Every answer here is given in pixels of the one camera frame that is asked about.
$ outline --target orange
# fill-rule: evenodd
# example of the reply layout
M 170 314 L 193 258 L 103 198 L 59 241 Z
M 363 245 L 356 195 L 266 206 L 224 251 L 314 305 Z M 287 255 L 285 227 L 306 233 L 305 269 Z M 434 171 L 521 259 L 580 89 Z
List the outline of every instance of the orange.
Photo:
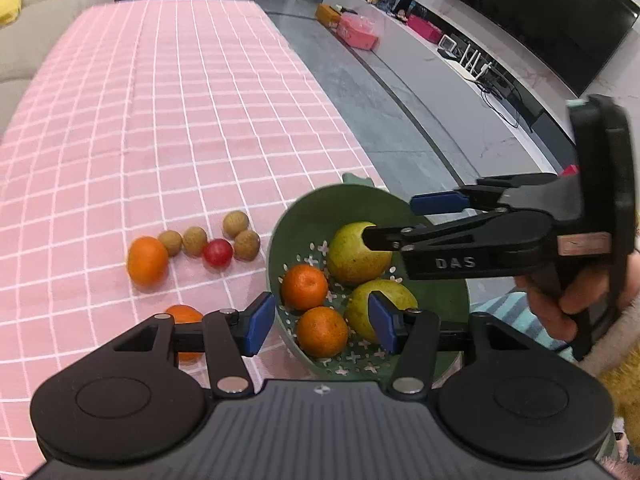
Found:
M 322 270 L 299 264 L 291 267 L 284 275 L 281 290 L 285 304 L 296 310 L 308 310 L 322 305 L 329 284 Z
M 174 316 L 176 323 L 199 323 L 202 321 L 202 314 L 189 305 L 173 305 L 164 311 L 166 314 Z M 200 357 L 198 352 L 180 352 L 178 358 L 181 362 L 193 362 Z
M 151 236 L 136 238 L 127 256 L 127 272 L 138 286 L 157 285 L 166 277 L 169 254 L 162 242 Z
M 347 346 L 349 327 L 334 309 L 317 306 L 300 317 L 296 334 L 300 348 L 311 357 L 333 357 Z

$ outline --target cable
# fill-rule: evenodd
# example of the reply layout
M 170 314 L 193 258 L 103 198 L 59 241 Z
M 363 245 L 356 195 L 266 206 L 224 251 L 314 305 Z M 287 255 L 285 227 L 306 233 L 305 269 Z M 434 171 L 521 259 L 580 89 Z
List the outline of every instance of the cable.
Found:
M 510 86 L 511 90 L 515 90 L 516 93 L 518 94 L 518 99 L 520 101 L 520 104 L 522 105 L 523 108 L 527 108 L 524 104 L 524 100 L 522 99 L 522 94 L 520 93 L 520 90 L 518 89 L 518 87 L 516 85 L 514 85 L 514 83 L 512 83 L 511 81 L 509 81 L 503 74 L 501 74 L 500 72 L 498 72 L 497 70 L 492 70 L 492 66 L 489 67 L 489 70 L 491 70 L 491 72 L 493 72 L 495 75 L 497 75 L 498 77 L 500 77 L 503 81 L 505 81 L 507 83 L 507 85 Z M 516 109 L 516 112 L 518 113 L 518 124 L 520 124 L 520 112 Z M 525 121 L 525 123 L 527 124 L 527 126 L 529 127 L 530 131 L 533 131 L 533 128 L 531 127 L 531 125 L 529 124 L 529 121 L 526 120 L 526 118 L 522 117 L 522 119 Z
M 491 108 L 491 110 L 493 110 L 495 113 L 497 113 L 502 120 L 507 123 L 511 128 L 517 128 L 518 126 L 520 126 L 520 113 L 519 111 L 516 110 L 516 114 L 517 114 L 517 118 L 514 118 L 516 123 L 515 124 L 511 124 L 509 122 L 509 120 L 502 114 L 500 113 L 495 106 L 493 106 L 490 102 L 489 99 L 487 98 L 487 94 L 489 94 L 490 92 L 485 88 L 485 86 L 479 82 L 479 81 L 475 81 L 476 86 L 478 86 L 478 88 L 480 89 L 480 97 L 482 98 L 482 100 L 486 103 L 486 105 Z

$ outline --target finger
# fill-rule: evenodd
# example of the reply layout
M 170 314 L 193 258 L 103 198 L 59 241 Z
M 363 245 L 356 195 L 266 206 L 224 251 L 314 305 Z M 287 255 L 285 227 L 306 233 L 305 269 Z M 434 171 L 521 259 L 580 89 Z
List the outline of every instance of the finger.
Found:
M 575 321 L 569 317 L 562 319 L 559 323 L 552 326 L 547 327 L 544 323 L 542 323 L 542 326 L 545 327 L 546 333 L 550 338 L 566 341 L 567 343 L 573 341 L 578 333 L 578 326 Z
M 560 307 L 567 314 L 576 314 L 596 303 L 609 291 L 609 272 L 606 266 L 597 265 L 583 269 L 569 285 L 560 299 Z M 618 306 L 625 308 L 640 291 L 640 254 L 629 255 L 626 262 L 625 288 L 618 298 Z
M 581 270 L 560 298 L 559 304 L 566 314 L 577 314 L 596 303 L 609 290 L 609 273 L 598 264 Z
M 626 286 L 620 294 L 618 306 L 625 308 L 640 292 L 640 253 L 633 251 L 626 261 Z
M 529 287 L 527 293 L 529 308 L 540 320 L 549 337 L 572 341 L 577 333 L 577 326 L 551 298 L 543 294 L 535 286 Z
M 526 276 L 514 276 L 513 279 L 516 282 L 516 286 L 522 290 L 527 290 L 529 287 L 529 280 Z

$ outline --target yellow pillow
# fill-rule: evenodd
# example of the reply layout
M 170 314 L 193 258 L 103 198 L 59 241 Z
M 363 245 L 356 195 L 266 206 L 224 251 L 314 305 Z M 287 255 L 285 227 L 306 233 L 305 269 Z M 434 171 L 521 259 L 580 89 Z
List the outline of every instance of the yellow pillow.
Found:
M 22 0 L 0 0 L 0 25 L 14 22 L 20 14 Z

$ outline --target table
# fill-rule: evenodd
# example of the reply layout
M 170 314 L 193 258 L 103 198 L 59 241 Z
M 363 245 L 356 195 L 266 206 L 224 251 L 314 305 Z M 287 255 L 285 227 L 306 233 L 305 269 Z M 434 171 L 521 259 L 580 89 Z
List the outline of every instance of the table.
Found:
M 28 409 L 48 377 L 172 304 L 243 309 L 266 287 L 271 231 L 303 193 L 349 171 L 382 184 L 335 107 L 253 2 L 135 0 L 78 17 L 0 144 L 0 476 L 42 460 Z M 262 249 L 211 273 L 180 255 L 153 293 L 129 243 L 170 228 L 222 235 L 247 212 Z M 276 333 L 247 360 L 308 374 Z M 206 384 L 204 359 L 187 369 Z

